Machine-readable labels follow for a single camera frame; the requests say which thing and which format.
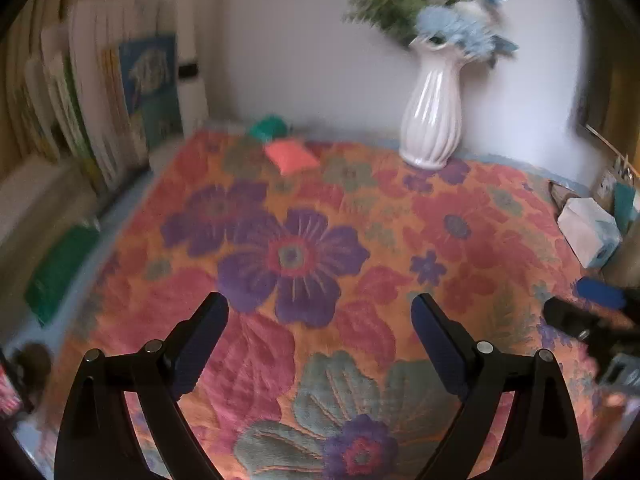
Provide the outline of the white tissue box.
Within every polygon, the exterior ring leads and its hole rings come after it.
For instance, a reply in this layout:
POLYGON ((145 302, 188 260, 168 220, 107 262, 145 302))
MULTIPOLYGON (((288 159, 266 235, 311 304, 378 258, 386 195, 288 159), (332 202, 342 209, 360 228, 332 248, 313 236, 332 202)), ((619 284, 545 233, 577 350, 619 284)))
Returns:
POLYGON ((558 227, 584 269, 601 269, 623 240, 612 214, 593 198, 569 198, 558 227))

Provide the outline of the green plastic packet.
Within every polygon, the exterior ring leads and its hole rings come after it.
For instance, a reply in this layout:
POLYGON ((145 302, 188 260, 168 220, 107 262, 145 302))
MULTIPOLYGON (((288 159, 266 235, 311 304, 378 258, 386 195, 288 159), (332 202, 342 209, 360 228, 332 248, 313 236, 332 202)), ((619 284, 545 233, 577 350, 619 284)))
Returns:
POLYGON ((24 299, 41 327, 49 325, 70 284, 99 243, 94 224, 77 223, 64 232, 36 266, 24 299))

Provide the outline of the pen holder cup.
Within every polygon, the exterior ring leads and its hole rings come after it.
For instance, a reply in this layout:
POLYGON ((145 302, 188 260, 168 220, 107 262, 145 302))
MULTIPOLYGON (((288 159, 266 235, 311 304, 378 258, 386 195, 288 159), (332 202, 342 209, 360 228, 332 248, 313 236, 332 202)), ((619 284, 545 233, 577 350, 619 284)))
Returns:
POLYGON ((617 157, 598 177, 592 189, 594 200, 615 219, 625 236, 639 219, 639 175, 628 159, 617 157))

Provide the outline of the floral orange table cloth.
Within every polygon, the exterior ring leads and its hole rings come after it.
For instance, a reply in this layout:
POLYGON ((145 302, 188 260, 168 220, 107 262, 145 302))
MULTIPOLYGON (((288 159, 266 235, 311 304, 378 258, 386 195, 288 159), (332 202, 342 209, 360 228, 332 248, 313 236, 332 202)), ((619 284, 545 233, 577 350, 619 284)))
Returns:
POLYGON ((63 344, 41 419, 47 460, 86 351, 164 338, 209 292, 226 331, 180 403, 229 479, 411 479, 457 408, 410 321, 428 292, 504 352, 558 359, 585 472, 616 445, 585 348, 546 325, 582 267, 546 179, 452 160, 421 171, 389 150, 315 143, 285 177, 244 136, 196 134, 115 244, 63 344))

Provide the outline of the black television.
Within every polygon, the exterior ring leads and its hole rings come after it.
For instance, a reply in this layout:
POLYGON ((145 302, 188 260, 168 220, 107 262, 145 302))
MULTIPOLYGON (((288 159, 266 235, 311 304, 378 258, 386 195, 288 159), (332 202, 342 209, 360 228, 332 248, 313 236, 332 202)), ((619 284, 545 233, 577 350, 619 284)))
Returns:
POLYGON ((578 0, 585 73, 577 121, 628 159, 639 151, 639 0, 578 0))

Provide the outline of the white ribbed ceramic vase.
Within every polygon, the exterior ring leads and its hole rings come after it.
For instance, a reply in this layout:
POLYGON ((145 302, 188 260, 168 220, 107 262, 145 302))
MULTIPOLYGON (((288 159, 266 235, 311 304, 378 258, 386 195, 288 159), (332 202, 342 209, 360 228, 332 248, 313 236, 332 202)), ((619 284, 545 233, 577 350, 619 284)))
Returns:
POLYGON ((468 62, 454 44, 416 38, 410 44, 419 73, 400 125, 399 155, 409 165, 446 167, 462 131, 460 73, 468 62))

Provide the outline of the coral pink pouch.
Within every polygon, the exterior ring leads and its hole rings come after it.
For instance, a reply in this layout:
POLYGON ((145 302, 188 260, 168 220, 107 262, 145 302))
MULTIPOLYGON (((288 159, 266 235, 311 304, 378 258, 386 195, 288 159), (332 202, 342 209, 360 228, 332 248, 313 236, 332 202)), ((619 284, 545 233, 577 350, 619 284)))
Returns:
POLYGON ((290 176, 320 167, 319 159, 294 139, 282 139, 268 143, 264 146, 264 152, 282 176, 290 176))

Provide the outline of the green pouch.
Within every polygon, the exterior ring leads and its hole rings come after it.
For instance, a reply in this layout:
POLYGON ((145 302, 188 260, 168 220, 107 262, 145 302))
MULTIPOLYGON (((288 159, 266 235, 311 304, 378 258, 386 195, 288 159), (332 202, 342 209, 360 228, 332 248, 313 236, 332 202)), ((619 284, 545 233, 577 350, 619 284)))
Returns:
POLYGON ((284 119, 278 115, 267 115, 260 118, 250 126, 247 134, 262 144, 269 144, 273 141, 286 138, 290 128, 284 119))

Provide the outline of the row of books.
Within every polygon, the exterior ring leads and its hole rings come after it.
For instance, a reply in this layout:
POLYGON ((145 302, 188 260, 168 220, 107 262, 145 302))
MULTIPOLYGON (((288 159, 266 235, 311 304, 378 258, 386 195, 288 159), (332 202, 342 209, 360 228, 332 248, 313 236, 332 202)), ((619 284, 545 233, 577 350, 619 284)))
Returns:
POLYGON ((198 66, 192 0, 26 0, 6 36, 6 97, 18 142, 51 162, 74 162, 98 191, 114 190, 147 160, 134 154, 117 49, 123 42, 176 36, 182 133, 208 105, 198 66))

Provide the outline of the blue cover book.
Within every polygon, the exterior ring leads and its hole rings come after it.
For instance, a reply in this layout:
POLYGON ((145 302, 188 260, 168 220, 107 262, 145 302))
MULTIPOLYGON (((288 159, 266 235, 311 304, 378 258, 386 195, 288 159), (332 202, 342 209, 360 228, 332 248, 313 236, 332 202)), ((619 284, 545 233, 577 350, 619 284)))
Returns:
POLYGON ((182 133, 176 36, 123 42, 117 54, 128 133, 134 142, 134 154, 147 160, 149 152, 182 133))

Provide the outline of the blue white artificial flowers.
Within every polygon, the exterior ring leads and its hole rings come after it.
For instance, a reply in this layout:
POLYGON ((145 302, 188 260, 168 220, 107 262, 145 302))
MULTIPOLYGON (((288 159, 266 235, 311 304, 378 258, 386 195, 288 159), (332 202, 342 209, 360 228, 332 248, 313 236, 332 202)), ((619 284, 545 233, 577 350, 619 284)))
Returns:
POLYGON ((469 61, 494 65, 518 52, 498 32, 500 4, 506 0, 349 0, 347 21, 368 24, 403 47, 420 40, 433 47, 454 46, 469 61))

